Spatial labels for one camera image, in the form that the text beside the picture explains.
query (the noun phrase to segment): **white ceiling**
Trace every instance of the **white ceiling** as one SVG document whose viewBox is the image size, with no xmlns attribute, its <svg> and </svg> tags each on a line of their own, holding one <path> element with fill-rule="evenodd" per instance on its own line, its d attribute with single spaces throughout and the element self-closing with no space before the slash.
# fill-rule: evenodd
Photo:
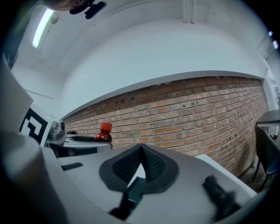
<svg viewBox="0 0 280 224">
<path fill-rule="evenodd" d="M 183 18 L 181 0 L 105 2 L 107 7 L 90 20 L 85 19 L 83 13 L 71 15 L 69 12 L 55 12 L 59 21 L 57 24 L 48 23 L 37 49 L 32 47 L 32 40 L 45 8 L 36 8 L 20 45 L 17 63 L 44 75 L 65 79 L 89 51 L 115 33 L 145 22 Z M 237 0 L 213 0 L 212 6 L 211 2 L 197 1 L 196 21 L 207 22 L 233 35 L 239 35 L 238 29 L 242 29 L 240 24 L 244 21 L 232 10 Z M 255 47 L 261 39 L 255 37 L 249 44 Z"/>
</svg>

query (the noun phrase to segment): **red bottle cap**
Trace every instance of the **red bottle cap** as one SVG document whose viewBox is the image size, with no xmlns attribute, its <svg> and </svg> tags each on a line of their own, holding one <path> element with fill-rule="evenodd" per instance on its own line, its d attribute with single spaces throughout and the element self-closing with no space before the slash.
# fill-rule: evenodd
<svg viewBox="0 0 280 224">
<path fill-rule="evenodd" d="M 111 131 L 112 130 L 112 124 L 107 122 L 101 122 L 100 129 L 105 131 Z"/>
</svg>

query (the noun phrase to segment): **fluorescent light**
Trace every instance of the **fluorescent light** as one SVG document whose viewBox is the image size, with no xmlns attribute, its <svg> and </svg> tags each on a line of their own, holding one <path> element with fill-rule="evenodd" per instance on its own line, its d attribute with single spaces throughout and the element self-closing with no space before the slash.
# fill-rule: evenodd
<svg viewBox="0 0 280 224">
<path fill-rule="evenodd" d="M 53 14 L 53 10 L 51 9 L 47 9 L 37 27 L 37 30 L 36 30 L 36 33 L 35 33 L 35 36 L 34 36 L 34 39 L 33 39 L 33 43 L 32 43 L 32 46 L 37 48 L 38 45 L 39 45 L 39 42 L 40 42 L 40 39 L 41 39 L 41 36 L 42 36 L 42 33 L 49 21 L 49 19 L 51 18 L 52 14 Z"/>
<path fill-rule="evenodd" d="M 278 42 L 275 40 L 273 41 L 273 45 L 274 45 L 274 48 L 277 49 L 278 48 Z"/>
</svg>

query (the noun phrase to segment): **chair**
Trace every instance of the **chair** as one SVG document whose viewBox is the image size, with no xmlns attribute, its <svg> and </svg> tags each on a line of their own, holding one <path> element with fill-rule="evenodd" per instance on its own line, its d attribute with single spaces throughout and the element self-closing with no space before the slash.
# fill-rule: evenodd
<svg viewBox="0 0 280 224">
<path fill-rule="evenodd" d="M 252 182 L 256 178 L 259 164 L 262 163 L 263 169 L 266 173 L 266 179 L 259 189 L 259 191 L 261 191 L 266 184 L 268 177 L 271 177 L 274 173 L 280 170 L 280 150 L 270 136 L 257 125 L 255 126 L 255 136 L 256 152 L 259 162 Z"/>
</svg>

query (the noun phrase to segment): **brown bottle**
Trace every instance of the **brown bottle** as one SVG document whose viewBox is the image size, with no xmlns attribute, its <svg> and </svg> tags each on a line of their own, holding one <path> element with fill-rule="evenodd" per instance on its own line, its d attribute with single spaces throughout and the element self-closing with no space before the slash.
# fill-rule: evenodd
<svg viewBox="0 0 280 224">
<path fill-rule="evenodd" d="M 112 124 L 107 122 L 102 122 L 100 125 L 100 133 L 95 136 L 95 142 L 112 142 L 112 136 L 110 131 L 112 130 Z"/>
</svg>

